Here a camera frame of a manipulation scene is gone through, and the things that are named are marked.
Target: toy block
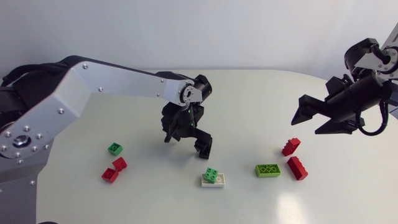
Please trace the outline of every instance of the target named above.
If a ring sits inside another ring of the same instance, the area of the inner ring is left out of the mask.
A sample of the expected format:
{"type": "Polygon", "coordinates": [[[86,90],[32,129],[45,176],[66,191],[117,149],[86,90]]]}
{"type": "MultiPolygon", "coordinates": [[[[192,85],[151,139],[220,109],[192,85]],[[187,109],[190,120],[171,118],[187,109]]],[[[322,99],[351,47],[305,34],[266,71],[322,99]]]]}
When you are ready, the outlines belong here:
{"type": "Polygon", "coordinates": [[[123,150],[122,146],[116,143],[113,143],[109,148],[108,151],[114,155],[117,156],[119,153],[123,150]]]}
{"type": "Polygon", "coordinates": [[[205,174],[202,174],[201,175],[201,186],[202,187],[224,187],[225,186],[224,174],[218,174],[214,184],[205,180],[205,174]]]}
{"type": "Polygon", "coordinates": [[[284,156],[289,156],[289,155],[293,154],[293,152],[300,145],[300,143],[301,143],[301,141],[298,138],[293,138],[291,140],[288,140],[285,147],[282,150],[282,154],[284,156]]]}
{"type": "Polygon", "coordinates": [[[102,175],[102,179],[113,183],[114,180],[116,180],[116,178],[118,177],[119,172],[116,170],[113,170],[111,168],[107,168],[105,173],[102,175]]]}
{"type": "Polygon", "coordinates": [[[216,182],[216,177],[218,175],[218,171],[214,170],[212,168],[207,167],[206,173],[205,173],[205,180],[214,184],[216,182]]]}
{"type": "Polygon", "coordinates": [[[256,165],[256,174],[258,177],[277,177],[280,169],[277,164],[256,165]]]}
{"type": "Polygon", "coordinates": [[[126,161],[124,161],[123,157],[116,159],[114,162],[112,162],[112,164],[116,168],[116,170],[119,172],[127,167],[127,163],[126,163],[126,161]]]}
{"type": "Polygon", "coordinates": [[[305,170],[303,164],[300,162],[297,156],[292,156],[287,161],[287,165],[289,165],[297,180],[303,180],[308,176],[308,172],[305,170]]]}

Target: green duplo brick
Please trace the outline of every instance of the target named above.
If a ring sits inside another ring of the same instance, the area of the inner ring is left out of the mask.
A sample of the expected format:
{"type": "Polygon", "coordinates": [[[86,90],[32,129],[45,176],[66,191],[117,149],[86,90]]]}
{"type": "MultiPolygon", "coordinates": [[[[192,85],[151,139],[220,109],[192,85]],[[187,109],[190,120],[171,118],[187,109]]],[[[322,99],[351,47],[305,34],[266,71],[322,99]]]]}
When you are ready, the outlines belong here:
{"type": "Polygon", "coordinates": [[[207,167],[204,180],[214,184],[216,182],[217,175],[218,175],[217,170],[207,167]]]}
{"type": "Polygon", "coordinates": [[[256,165],[256,173],[258,177],[277,177],[280,170],[277,164],[256,165]]]}
{"type": "Polygon", "coordinates": [[[112,154],[112,155],[119,155],[119,153],[123,150],[122,146],[116,143],[113,143],[109,148],[108,151],[112,154]]]}

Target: white tabletop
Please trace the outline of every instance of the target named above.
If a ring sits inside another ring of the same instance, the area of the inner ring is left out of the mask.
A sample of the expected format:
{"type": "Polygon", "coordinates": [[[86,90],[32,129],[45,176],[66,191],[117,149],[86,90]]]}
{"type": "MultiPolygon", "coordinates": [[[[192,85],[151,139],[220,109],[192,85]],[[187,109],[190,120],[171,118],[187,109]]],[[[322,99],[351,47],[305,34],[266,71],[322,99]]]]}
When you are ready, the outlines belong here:
{"type": "MultiPolygon", "coordinates": [[[[325,80],[275,70],[182,70],[203,74],[213,93],[198,127],[213,136],[209,160],[194,139],[163,142],[157,98],[95,94],[83,115],[59,134],[39,174],[37,222],[65,223],[398,223],[396,132],[391,117],[379,136],[315,135],[328,118],[291,126],[299,98],[327,96],[325,80]],[[299,138],[297,156],[308,177],[297,181],[281,154],[299,138]],[[118,158],[128,168],[113,184],[101,175],[118,158]],[[256,164],[282,174],[257,178],[256,164]],[[200,187],[212,167],[222,189],[200,187]]],[[[378,107],[363,113],[367,130],[381,123],[378,107]]]]}

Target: robotic arm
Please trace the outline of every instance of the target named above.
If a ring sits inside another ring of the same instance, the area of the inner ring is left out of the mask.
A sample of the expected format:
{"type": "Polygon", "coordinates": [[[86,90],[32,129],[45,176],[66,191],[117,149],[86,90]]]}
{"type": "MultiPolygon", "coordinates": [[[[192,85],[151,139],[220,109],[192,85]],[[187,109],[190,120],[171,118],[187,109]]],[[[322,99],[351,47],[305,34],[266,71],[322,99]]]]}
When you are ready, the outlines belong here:
{"type": "Polygon", "coordinates": [[[303,95],[298,100],[292,125],[310,120],[319,113],[330,120],[315,134],[352,134],[357,129],[368,136],[382,133],[388,122],[388,105],[398,106],[398,85],[392,83],[398,79],[397,39],[398,24],[381,49],[375,39],[365,39],[348,49],[345,65],[354,81],[348,75],[342,79],[331,78],[326,83],[329,95],[324,101],[303,95]],[[375,132],[365,131],[361,112],[377,104],[382,124],[375,132]]]}
{"type": "Polygon", "coordinates": [[[156,74],[88,58],[24,65],[0,87],[0,220],[35,223],[37,175],[46,165],[54,137],[83,111],[91,93],[149,96],[168,103],[162,110],[165,142],[197,138],[199,157],[208,159],[211,136],[197,128],[200,105],[211,85],[203,75],[156,74]]]}

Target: red lego brick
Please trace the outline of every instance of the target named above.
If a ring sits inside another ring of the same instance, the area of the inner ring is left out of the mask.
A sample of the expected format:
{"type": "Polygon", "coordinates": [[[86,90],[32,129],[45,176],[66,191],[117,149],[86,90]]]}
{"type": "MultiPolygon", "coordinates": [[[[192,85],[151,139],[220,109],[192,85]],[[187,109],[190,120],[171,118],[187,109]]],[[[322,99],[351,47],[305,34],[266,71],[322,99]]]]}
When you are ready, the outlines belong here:
{"type": "Polygon", "coordinates": [[[114,162],[112,162],[112,164],[116,168],[116,170],[119,172],[127,167],[127,163],[126,163],[126,161],[124,161],[123,157],[116,159],[114,162]]]}
{"type": "Polygon", "coordinates": [[[292,156],[287,161],[287,165],[289,165],[297,180],[303,180],[308,176],[308,172],[305,170],[303,164],[301,164],[297,156],[292,156]]]}
{"type": "Polygon", "coordinates": [[[113,183],[114,180],[116,180],[116,178],[118,177],[118,175],[119,175],[118,171],[113,170],[111,168],[107,168],[105,173],[102,175],[102,179],[113,183]]]}
{"type": "Polygon", "coordinates": [[[282,154],[284,156],[293,154],[293,152],[300,145],[300,143],[301,143],[301,141],[298,138],[293,138],[293,139],[287,141],[285,147],[282,150],[282,154]]]}

